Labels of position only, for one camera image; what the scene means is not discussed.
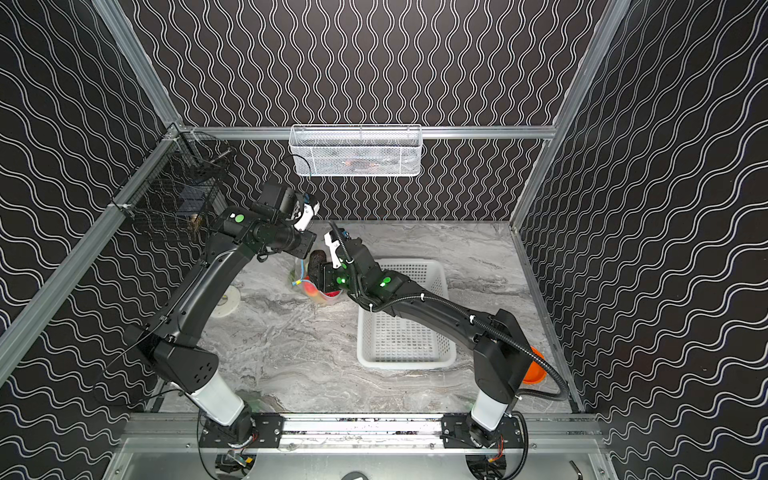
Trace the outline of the clear blue-zip bag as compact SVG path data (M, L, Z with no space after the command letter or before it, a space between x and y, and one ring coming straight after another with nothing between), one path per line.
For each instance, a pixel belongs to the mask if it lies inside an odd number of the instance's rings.
M310 280L307 275L309 256L310 254L306 259L295 260L293 270L289 274L291 288L319 305L332 305L341 300L342 293L336 298L326 298L323 295L325 291L319 288L319 277L315 281Z

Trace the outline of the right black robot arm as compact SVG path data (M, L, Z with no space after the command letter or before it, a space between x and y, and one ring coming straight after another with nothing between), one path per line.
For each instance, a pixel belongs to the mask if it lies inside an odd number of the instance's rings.
M331 261L322 267L322 287L343 289L369 313L414 321L472 352L479 393L471 422L488 433L495 431L539 358L514 315L503 309L495 314L470 309L435 295L410 277L382 268L360 239L329 232L324 242Z

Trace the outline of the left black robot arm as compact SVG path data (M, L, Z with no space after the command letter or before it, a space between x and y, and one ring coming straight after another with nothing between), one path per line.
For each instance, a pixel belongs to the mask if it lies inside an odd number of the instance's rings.
M250 207L225 209L210 228L200 260L138 343L158 377L180 388L215 424L233 430L238 443L251 434L250 409L222 378L217 355L200 347L203 330L253 259L308 255L316 239L308 226L318 211L311 194L271 183Z

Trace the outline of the orange object behind arm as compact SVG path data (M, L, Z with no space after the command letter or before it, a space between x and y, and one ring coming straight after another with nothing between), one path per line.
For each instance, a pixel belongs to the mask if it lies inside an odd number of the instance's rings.
M542 383L547 376L546 370L539 363L532 360L522 383L524 385L537 385Z

